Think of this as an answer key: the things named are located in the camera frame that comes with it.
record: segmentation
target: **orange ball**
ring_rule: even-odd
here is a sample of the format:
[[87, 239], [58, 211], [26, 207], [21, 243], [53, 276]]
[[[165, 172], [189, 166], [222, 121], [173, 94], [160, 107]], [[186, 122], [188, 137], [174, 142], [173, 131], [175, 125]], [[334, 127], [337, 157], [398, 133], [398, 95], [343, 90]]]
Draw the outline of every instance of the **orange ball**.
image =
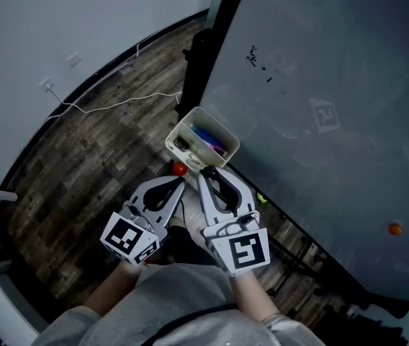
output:
[[173, 174], [175, 176], [183, 176], [184, 174], [187, 173], [188, 168], [186, 167], [186, 165], [184, 163], [181, 163], [180, 161], [176, 161], [173, 164]]
[[398, 223], [392, 223], [389, 225], [389, 233], [392, 236], [399, 236], [403, 232], [403, 227], [401, 224]]

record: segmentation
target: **gray shirt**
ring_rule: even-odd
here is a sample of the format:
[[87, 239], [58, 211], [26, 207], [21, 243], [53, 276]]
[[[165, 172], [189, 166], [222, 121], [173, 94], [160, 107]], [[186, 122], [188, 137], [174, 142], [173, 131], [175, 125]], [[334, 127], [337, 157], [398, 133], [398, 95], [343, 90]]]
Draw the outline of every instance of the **gray shirt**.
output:
[[[217, 267], [173, 264], [149, 267], [136, 288], [106, 316], [78, 306], [57, 318], [34, 346], [141, 345], [188, 314], [234, 303], [230, 282]], [[305, 326], [285, 316], [263, 324], [239, 310], [216, 311], [179, 325], [155, 345], [322, 346]]]

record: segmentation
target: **wooden floor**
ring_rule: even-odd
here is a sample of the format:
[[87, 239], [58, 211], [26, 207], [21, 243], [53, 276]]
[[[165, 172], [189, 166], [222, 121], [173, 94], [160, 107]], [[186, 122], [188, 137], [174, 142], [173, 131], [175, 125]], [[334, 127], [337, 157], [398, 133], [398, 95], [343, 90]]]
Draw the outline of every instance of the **wooden floor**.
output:
[[[202, 30], [189, 23], [162, 37], [126, 66], [93, 88], [78, 105], [93, 109], [154, 92], [181, 91], [186, 71], [182, 50]], [[10, 182], [19, 201], [1, 207], [0, 224], [38, 280], [67, 308], [81, 304], [105, 278], [114, 257], [99, 243], [104, 225], [134, 189], [168, 171], [164, 139], [175, 126], [175, 97], [135, 100], [112, 110], [85, 115], [75, 109], [59, 118], [40, 139]], [[186, 222], [203, 245], [204, 217], [194, 183], [184, 196]], [[302, 234], [269, 204], [260, 205], [262, 222], [285, 246], [302, 249]], [[258, 272], [266, 289], [284, 277], [287, 258], [271, 248], [272, 263]], [[314, 265], [313, 247], [305, 261]], [[286, 314], [311, 327], [323, 307], [343, 305], [338, 296], [318, 298], [316, 284], [294, 275], [276, 298]]]

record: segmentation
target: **gray sleeve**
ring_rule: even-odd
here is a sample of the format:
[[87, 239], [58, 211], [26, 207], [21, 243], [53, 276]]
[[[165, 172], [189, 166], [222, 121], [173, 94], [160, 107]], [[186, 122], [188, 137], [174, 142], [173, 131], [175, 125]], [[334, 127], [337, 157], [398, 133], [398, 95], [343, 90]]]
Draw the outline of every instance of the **gray sleeve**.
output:
[[85, 306], [77, 306], [59, 316], [33, 342], [32, 346], [77, 346], [101, 317]]
[[304, 324], [276, 314], [262, 322], [283, 346], [325, 346]]

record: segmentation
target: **black strap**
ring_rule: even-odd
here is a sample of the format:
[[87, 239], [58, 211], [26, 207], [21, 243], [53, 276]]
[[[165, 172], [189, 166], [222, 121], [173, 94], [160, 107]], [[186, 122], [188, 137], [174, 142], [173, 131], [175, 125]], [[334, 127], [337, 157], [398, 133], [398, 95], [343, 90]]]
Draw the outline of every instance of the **black strap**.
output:
[[158, 338], [166, 336], [169, 332], [174, 331], [176, 328], [180, 327], [183, 324], [188, 323], [189, 321], [192, 321], [192, 320], [198, 318], [199, 316], [215, 313], [217, 311], [232, 310], [232, 309], [236, 309], [236, 308], [237, 308], [236, 303], [229, 303], [227, 305], [217, 306], [215, 308], [205, 309], [205, 310], [197, 311], [196, 313], [185, 315], [185, 316], [183, 316], [181, 318], [170, 321], [166, 326], [162, 327], [158, 332], [156, 332], [155, 335], [150, 337], [141, 346], [151, 346], [151, 345], [153, 345], [153, 343]]

